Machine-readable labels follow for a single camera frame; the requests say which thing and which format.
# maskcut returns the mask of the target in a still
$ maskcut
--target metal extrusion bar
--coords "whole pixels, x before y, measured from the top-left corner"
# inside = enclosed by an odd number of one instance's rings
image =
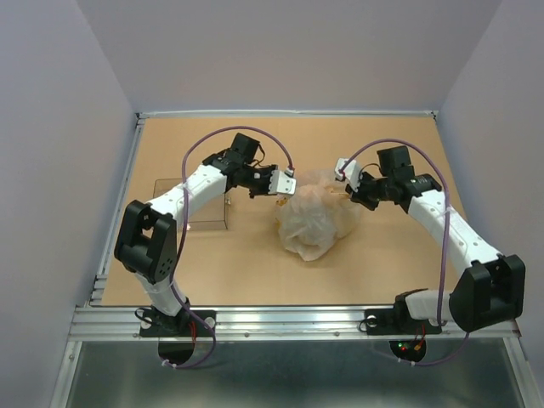
[[[139,118],[151,117],[248,117],[248,116],[432,116],[436,110],[173,110],[158,112],[142,112]]]
[[[100,306],[102,304],[102,297],[104,296],[104,289],[108,275],[97,275],[94,281],[93,292],[91,298],[88,301],[89,306]]]
[[[311,341],[398,339],[399,336],[367,336],[358,330],[364,310],[376,306],[318,307],[202,307],[218,313],[215,327],[220,342],[245,341]],[[74,313],[69,340],[75,341],[156,341],[139,337],[139,321],[135,308],[78,308]],[[464,331],[448,323],[438,336],[464,337]],[[472,334],[472,337],[518,337],[515,322],[504,322]],[[188,342],[189,338],[168,337],[165,341]]]
[[[132,176],[134,162],[136,161],[136,155],[138,153],[139,142],[142,138],[144,126],[145,121],[139,119],[136,129],[134,130],[133,143],[128,156],[127,167],[125,168],[125,174],[122,180],[121,190],[119,192],[119,196],[117,197],[116,210],[111,221],[110,231],[108,232],[108,239],[102,253],[102,258],[100,259],[99,270],[96,274],[97,276],[107,275],[110,271],[111,251],[113,250],[113,246],[116,241],[115,235],[118,230],[119,223],[121,222],[125,197],[127,196],[128,192],[128,184],[130,183],[130,178]]]
[[[81,350],[81,342],[68,342],[66,344],[65,355],[62,358],[57,383],[54,386],[53,398],[50,404],[51,408],[65,407],[68,404],[71,385],[76,375],[77,362]]]
[[[503,340],[524,405],[530,408],[544,407],[533,372],[525,358],[519,339],[504,338]]]

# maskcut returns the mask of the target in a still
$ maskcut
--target wooden tabletop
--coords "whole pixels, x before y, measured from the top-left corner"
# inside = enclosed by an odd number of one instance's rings
[[[226,126],[262,128],[278,137],[290,151],[297,174],[333,169],[362,145],[381,138],[410,141],[425,150],[444,173],[452,205],[463,215],[461,201],[433,119],[430,117],[265,117],[153,118],[145,122],[126,203],[148,201],[158,179],[180,177],[184,153],[203,135]],[[263,164],[285,168],[286,159],[270,140],[261,140]],[[197,148],[188,173],[201,160],[232,142],[235,132],[223,133]],[[377,161],[376,150],[363,153],[361,164]],[[433,173],[411,152],[416,173]],[[364,211],[360,224],[322,258],[304,262],[286,251],[275,224],[275,197],[250,200],[247,190],[229,193],[227,230],[192,230],[188,234],[176,281],[194,305],[312,305],[392,303],[395,295],[417,288],[437,288],[440,249],[427,231],[392,203],[375,212]],[[449,264],[446,287],[457,280]],[[103,305],[146,305],[139,282],[113,260]]]

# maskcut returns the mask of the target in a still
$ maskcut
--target white wall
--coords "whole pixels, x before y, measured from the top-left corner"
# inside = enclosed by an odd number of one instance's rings
[[[0,406],[48,406],[133,112],[73,0],[0,3]]]
[[[137,111],[438,109],[500,0],[78,0]]]
[[[504,0],[439,113],[472,224],[527,266],[523,344],[544,393],[544,2]]]

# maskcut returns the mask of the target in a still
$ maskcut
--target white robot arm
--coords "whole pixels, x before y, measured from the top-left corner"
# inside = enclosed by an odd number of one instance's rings
[[[282,172],[276,165],[252,166],[259,142],[241,133],[230,148],[209,156],[186,182],[189,215],[207,202],[236,186],[249,189],[249,196],[291,196],[296,180],[291,169]],[[178,184],[147,203],[133,201],[123,216],[114,256],[134,272],[159,312],[163,326],[178,326],[182,304],[187,297],[173,279],[177,263],[177,229],[184,218],[184,186]],[[151,237],[144,230],[152,230]]]
[[[392,201],[421,224],[442,245],[445,232],[445,193],[428,174],[415,175],[405,146],[380,150],[381,178],[374,178],[347,159],[335,167],[337,179],[346,181],[350,200],[370,210],[380,201]],[[516,255],[505,257],[485,242],[453,208],[446,237],[449,256],[460,280],[443,297],[442,320],[454,320],[465,332],[491,326],[521,315],[524,295],[524,263]],[[436,322],[438,291],[418,290],[399,295],[393,320]]]

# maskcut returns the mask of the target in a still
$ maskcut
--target crumpled plastic bag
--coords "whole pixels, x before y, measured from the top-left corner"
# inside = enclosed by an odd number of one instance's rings
[[[349,200],[332,170],[314,170],[297,177],[297,189],[276,202],[280,241],[304,261],[323,256],[360,221],[360,206]]]

